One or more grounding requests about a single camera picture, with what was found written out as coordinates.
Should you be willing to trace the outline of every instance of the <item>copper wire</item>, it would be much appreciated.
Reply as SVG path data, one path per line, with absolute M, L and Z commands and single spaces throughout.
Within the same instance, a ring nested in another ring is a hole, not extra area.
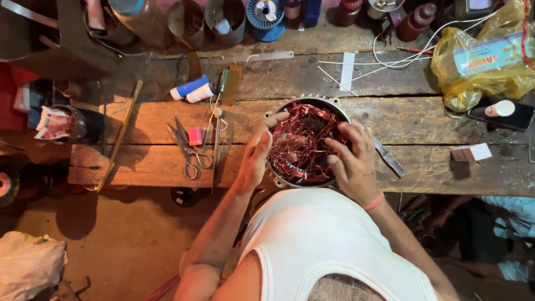
M 338 129 L 342 119 L 328 109 L 310 104 L 292 105 L 285 109 L 288 119 L 272 130 L 273 145 L 267 157 L 278 176 L 293 184 L 312 186 L 334 179 L 327 156 L 335 154 L 325 138 L 347 144 Z

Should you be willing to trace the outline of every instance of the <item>dark red bottle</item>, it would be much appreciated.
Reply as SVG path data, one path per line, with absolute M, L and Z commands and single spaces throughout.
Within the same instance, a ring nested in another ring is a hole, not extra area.
M 437 12 L 434 3 L 426 3 L 411 11 L 396 29 L 398 39 L 403 42 L 414 41 L 422 31 L 429 27 Z
M 361 11 L 364 0 L 342 0 L 338 5 L 336 19 L 340 26 L 349 26 L 355 23 Z

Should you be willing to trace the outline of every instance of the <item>plastic bag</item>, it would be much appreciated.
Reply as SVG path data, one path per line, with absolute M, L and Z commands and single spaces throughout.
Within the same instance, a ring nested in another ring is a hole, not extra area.
M 475 39 L 458 28 L 442 30 L 431 69 L 444 93 L 444 105 L 465 112 L 483 93 L 519 99 L 535 86 L 535 71 L 524 63 L 521 51 L 523 20 L 523 1 L 511 0 L 486 21 Z M 535 64 L 535 40 L 529 34 L 525 49 Z
M 65 243 L 11 231 L 0 238 L 0 300 L 29 300 L 59 282 Z

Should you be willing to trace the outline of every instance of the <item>knife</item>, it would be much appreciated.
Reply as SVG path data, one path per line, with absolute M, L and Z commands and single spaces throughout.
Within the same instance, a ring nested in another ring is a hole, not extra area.
M 377 140 L 377 138 L 373 137 L 373 140 L 375 142 L 375 149 L 381 155 L 381 158 L 385 161 L 386 165 L 392 169 L 392 171 L 398 176 L 398 178 L 402 178 L 404 175 L 407 174 L 405 171 L 405 168 L 401 166 L 399 161 L 394 157 L 394 155 L 388 151 L 380 142 Z

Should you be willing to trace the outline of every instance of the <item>wooden plank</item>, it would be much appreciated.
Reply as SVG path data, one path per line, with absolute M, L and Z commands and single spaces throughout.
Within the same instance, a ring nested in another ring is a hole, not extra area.
M 298 20 L 296 20 L 297 22 L 288 22 L 282 36 L 270 43 L 259 42 L 252 34 L 246 33 L 240 44 L 228 49 L 218 49 L 221 46 L 205 43 L 205 51 L 199 51 L 198 55 L 199 57 L 230 57 L 286 50 L 292 50 L 296 55 L 371 51 L 373 39 L 383 30 L 384 26 L 387 26 L 387 22 L 370 20 L 361 15 L 359 25 L 339 27 L 333 24 L 335 11 L 336 8 L 322 10 L 318 25 L 306 28 L 304 32 L 297 30 L 299 28 Z M 396 46 L 418 48 L 424 46 L 428 39 L 425 35 L 421 35 L 416 41 L 405 43 L 397 39 L 394 33 L 392 45 L 388 45 L 388 47 L 391 49 L 395 49 Z M 382 48 L 383 43 L 378 42 L 376 47 Z
M 401 51 L 388 51 L 380 55 L 386 62 L 398 61 L 410 56 Z M 144 82 L 141 102 L 172 101 L 169 90 L 177 80 L 177 60 L 149 60 L 147 57 L 126 57 L 119 64 L 119 70 L 110 79 L 102 81 L 103 94 L 108 102 L 114 95 L 130 97 L 132 86 L 138 79 Z M 239 100 L 285 99 L 301 94 L 321 96 L 353 96 L 342 92 L 336 84 L 318 69 L 318 65 L 331 76 L 340 80 L 342 65 L 323 64 L 318 61 L 342 62 L 343 54 L 297 55 L 292 59 L 239 63 L 243 67 Z M 356 63 L 374 62 L 371 53 L 359 53 Z M 355 65 L 354 78 L 380 68 L 380 65 Z M 214 84 L 228 65 L 210 65 L 208 59 L 201 59 L 201 68 Z M 363 79 L 355 80 L 352 90 L 359 96 L 399 94 L 440 94 L 437 79 L 430 68 L 430 62 L 415 62 L 404 70 L 385 69 Z
M 441 107 L 442 97 L 354 97 L 340 100 L 342 110 L 352 120 L 359 120 L 373 128 L 383 144 L 527 144 L 524 133 L 511 130 L 487 132 L 485 123 L 472 119 L 454 119 Z M 223 106 L 223 119 L 229 123 L 221 132 L 224 144 L 245 144 L 254 128 L 268 111 L 275 111 L 284 100 L 241 101 L 231 107 Z M 126 110 L 114 113 L 122 103 L 110 103 L 108 143 L 115 143 Z M 146 102 L 136 105 L 133 126 L 126 133 L 126 144 L 174 144 L 165 122 L 174 123 L 177 116 L 185 128 L 205 127 L 208 122 L 206 103 Z M 209 133 L 208 142 L 213 143 Z
M 217 180 L 229 187 L 238 174 L 245 145 L 221 147 Z M 378 186 L 383 191 L 488 194 L 535 197 L 535 170 L 528 164 L 527 145 L 490 146 L 492 158 L 477 162 L 450 159 L 453 146 L 390 146 L 408 174 L 400 181 L 376 156 Z M 107 158 L 85 145 L 73 147 L 69 183 L 96 184 Z M 211 170 L 202 170 L 198 180 L 187 180 L 182 172 L 184 156 L 177 146 L 124 145 L 118 170 L 111 184 L 143 186 L 210 187 Z M 272 185 L 266 175 L 260 187 Z

